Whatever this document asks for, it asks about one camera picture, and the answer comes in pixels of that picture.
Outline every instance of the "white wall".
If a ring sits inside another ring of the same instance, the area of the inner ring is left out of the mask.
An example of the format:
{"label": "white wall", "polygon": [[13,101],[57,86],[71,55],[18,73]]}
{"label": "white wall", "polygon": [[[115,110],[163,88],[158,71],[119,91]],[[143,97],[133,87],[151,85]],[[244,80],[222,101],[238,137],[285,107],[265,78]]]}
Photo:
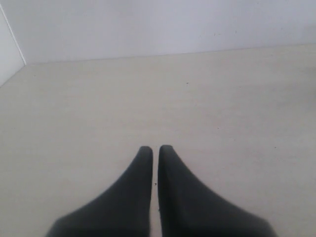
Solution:
{"label": "white wall", "polygon": [[315,0],[0,0],[27,63],[316,43]]}
{"label": "white wall", "polygon": [[0,5],[0,86],[24,66]]}

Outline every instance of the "white floor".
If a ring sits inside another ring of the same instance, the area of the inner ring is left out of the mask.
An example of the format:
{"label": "white floor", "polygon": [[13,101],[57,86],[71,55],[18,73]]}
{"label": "white floor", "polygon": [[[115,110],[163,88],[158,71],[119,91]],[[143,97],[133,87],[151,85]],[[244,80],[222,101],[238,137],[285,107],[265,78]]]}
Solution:
{"label": "white floor", "polygon": [[0,236],[44,236],[162,144],[280,237],[314,236],[316,45],[25,67],[0,88]]}

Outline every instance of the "floor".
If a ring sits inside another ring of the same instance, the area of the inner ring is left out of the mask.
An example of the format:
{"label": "floor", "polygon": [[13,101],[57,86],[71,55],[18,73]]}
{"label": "floor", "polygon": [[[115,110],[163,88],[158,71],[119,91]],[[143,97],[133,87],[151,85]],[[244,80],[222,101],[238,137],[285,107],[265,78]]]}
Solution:
{"label": "floor", "polygon": [[[0,236],[44,236],[172,144],[280,237],[316,234],[316,45],[26,66],[0,88]],[[156,186],[152,236],[161,236]]]}

